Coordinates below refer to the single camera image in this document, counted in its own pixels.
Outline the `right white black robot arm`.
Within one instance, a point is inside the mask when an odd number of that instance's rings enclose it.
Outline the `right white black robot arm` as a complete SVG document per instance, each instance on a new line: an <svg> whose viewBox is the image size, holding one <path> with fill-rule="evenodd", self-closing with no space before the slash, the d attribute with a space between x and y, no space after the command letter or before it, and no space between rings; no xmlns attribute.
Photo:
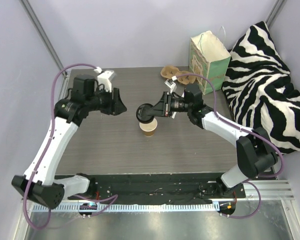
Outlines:
<svg viewBox="0 0 300 240"><path fill-rule="evenodd" d="M218 114L204 103L195 83L187 85L182 96L165 91L155 105L140 105L136 118L142 124L149 124L156 117L170 118L173 113L186 113L192 124L215 133L236 148L237 164L216 179L215 190L220 197L228 197L239 184L258 177L278 162L265 129L244 127Z"/></svg>

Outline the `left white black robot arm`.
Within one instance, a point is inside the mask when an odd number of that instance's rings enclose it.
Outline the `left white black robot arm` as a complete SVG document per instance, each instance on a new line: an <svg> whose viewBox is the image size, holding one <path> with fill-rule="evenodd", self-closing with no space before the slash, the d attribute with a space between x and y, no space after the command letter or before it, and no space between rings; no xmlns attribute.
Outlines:
<svg viewBox="0 0 300 240"><path fill-rule="evenodd" d="M112 87L112 79L111 71L98 77L78 75L73 80L70 98L55 104L54 117L37 155L24 174L15 175L11 182L25 199L55 209L71 196L81 195L90 200L96 195L95 177L78 173L55 179L55 175L70 139L89 112L100 111L113 116L126 112L120 90Z"/></svg>

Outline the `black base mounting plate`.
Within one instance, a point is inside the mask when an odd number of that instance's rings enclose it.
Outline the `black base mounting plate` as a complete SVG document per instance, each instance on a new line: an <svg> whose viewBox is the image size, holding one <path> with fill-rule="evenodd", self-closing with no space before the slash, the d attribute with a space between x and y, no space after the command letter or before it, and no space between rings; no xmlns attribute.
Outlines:
<svg viewBox="0 0 300 240"><path fill-rule="evenodd" d="M243 199L243 184L226 188L220 173L148 173L88 175L86 198L108 200L117 205L195 205L215 199Z"/></svg>

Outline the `black plastic cup lid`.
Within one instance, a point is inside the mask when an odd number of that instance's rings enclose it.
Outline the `black plastic cup lid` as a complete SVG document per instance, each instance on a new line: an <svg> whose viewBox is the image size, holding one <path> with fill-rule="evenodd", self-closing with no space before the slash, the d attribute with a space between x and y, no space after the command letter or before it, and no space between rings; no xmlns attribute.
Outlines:
<svg viewBox="0 0 300 240"><path fill-rule="evenodd" d="M153 105L150 103L141 104L136 110L136 118L139 123L149 124L154 120L153 115L148 115L148 111L152 109Z"/></svg>

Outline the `brown cardboard cup carrier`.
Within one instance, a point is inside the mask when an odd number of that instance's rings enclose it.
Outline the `brown cardboard cup carrier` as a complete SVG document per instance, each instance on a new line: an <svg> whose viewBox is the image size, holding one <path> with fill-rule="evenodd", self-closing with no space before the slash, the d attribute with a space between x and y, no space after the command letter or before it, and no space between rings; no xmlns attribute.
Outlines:
<svg viewBox="0 0 300 240"><path fill-rule="evenodd" d="M166 65L160 72L160 75L165 79L171 79L173 76L176 76L177 81L182 85L195 83L196 76L188 74L190 74L189 71L179 70L177 67L172 65Z"/></svg>

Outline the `green paper gift bag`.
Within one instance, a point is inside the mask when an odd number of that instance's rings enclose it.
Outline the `green paper gift bag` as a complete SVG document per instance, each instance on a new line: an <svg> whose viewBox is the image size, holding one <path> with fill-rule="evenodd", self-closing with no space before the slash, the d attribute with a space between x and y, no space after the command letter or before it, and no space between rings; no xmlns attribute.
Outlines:
<svg viewBox="0 0 300 240"><path fill-rule="evenodd" d="M231 59L224 42L208 30L190 38L189 70L209 80L197 77L199 87L204 95L211 93L213 84L216 91L220 90Z"/></svg>

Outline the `zebra print blanket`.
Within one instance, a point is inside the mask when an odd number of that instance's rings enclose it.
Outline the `zebra print blanket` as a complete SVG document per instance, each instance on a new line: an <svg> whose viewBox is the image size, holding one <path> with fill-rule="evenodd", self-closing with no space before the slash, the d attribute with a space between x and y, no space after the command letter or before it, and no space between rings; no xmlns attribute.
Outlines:
<svg viewBox="0 0 300 240"><path fill-rule="evenodd" d="M283 153L300 151L300 91L264 21L251 25L230 51L222 91L234 121L264 128Z"/></svg>

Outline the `aluminium frame rail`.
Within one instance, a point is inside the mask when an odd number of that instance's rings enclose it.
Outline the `aluminium frame rail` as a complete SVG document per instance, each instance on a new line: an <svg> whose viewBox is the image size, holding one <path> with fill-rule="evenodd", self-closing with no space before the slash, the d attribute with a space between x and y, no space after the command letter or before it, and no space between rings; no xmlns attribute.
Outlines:
<svg viewBox="0 0 300 240"><path fill-rule="evenodd" d="M252 199L256 200L259 196L263 200L279 200L293 198L292 190L289 184L281 180L257 180L251 183L242 183L245 191L245 198L238 198L238 200ZM82 195L76 194L64 200L78 200ZM212 201L226 201L231 198L221 199L217 198Z"/></svg>

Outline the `brown paper coffee cup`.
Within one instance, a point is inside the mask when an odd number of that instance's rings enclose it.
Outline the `brown paper coffee cup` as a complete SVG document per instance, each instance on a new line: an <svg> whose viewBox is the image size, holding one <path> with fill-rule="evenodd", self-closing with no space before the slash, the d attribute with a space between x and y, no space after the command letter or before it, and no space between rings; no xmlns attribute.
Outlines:
<svg viewBox="0 0 300 240"><path fill-rule="evenodd" d="M158 121L156 118L154 118L150 123L139 123L139 127L146 137L151 137L154 135L156 129L158 126Z"/></svg>

